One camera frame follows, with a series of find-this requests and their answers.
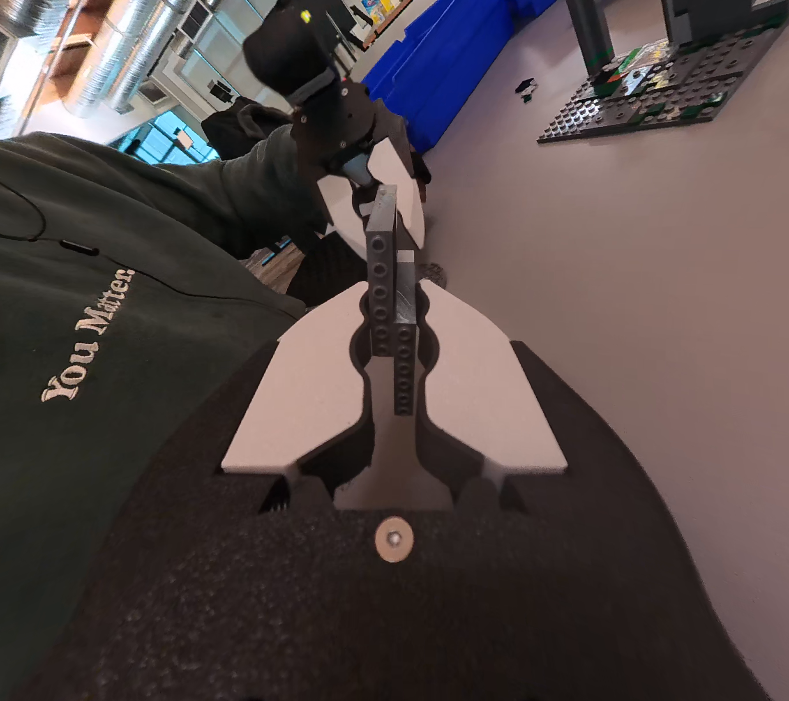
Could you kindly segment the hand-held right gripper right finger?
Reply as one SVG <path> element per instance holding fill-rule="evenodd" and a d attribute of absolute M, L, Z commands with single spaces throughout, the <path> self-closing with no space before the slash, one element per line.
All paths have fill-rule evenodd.
<path fill-rule="evenodd" d="M 473 479 L 500 491 L 510 478 L 568 468 L 507 334 L 431 281 L 418 284 L 416 451 L 458 500 Z"/>

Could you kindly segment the grey brick baseplate build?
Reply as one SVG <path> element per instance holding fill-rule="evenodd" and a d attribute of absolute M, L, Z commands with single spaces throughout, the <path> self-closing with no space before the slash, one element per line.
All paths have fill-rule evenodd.
<path fill-rule="evenodd" d="M 787 0 L 661 0 L 667 37 L 615 55 L 600 0 L 565 0 L 587 78 L 538 144 L 715 119 L 787 28 Z"/>

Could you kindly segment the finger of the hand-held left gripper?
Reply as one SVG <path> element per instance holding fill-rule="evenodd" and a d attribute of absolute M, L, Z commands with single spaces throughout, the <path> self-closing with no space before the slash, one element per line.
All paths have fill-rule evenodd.
<path fill-rule="evenodd" d="M 361 216 L 353 208 L 353 186 L 345 177 L 325 175 L 317 181 L 323 202 L 328 210 L 329 223 L 350 249 L 367 261 L 367 239 Z"/>
<path fill-rule="evenodd" d="M 418 184 L 409 174 L 394 144 L 376 144 L 369 155 L 367 167 L 377 183 L 396 188 L 396 205 L 401 225 L 414 246 L 422 250 L 425 242 L 425 222 Z"/>

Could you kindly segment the person's left forearm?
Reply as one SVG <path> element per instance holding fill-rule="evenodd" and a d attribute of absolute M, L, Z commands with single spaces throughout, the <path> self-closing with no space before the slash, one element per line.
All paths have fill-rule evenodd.
<path fill-rule="evenodd" d="M 291 125 L 284 125 L 233 160 L 153 168 L 146 189 L 158 211 L 236 259 L 283 236 L 307 253 L 327 224 L 297 163 Z"/>

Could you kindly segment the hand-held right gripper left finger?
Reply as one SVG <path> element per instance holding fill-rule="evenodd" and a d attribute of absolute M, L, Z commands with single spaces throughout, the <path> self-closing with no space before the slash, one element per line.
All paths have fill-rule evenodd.
<path fill-rule="evenodd" d="M 371 464 L 367 292 L 354 284 L 282 335 L 222 458 L 224 473 L 315 477 L 333 497 Z"/>

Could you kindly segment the grey stepped brick wall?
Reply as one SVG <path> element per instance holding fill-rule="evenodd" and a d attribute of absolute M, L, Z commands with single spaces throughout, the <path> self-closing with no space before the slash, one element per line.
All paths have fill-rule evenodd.
<path fill-rule="evenodd" d="M 415 401 L 418 305 L 414 253 L 399 235 L 398 191 L 381 184 L 365 225 L 371 353 L 392 359 L 397 416 L 410 416 Z"/>

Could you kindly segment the person's green sweatshirt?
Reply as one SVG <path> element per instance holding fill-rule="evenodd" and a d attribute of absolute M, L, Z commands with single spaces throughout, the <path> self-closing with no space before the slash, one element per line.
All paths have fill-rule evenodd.
<path fill-rule="evenodd" d="M 155 208 L 150 172 L 177 164 L 44 133 L 2 141 L 1 158 L 7 699 L 153 455 L 305 309 Z"/>

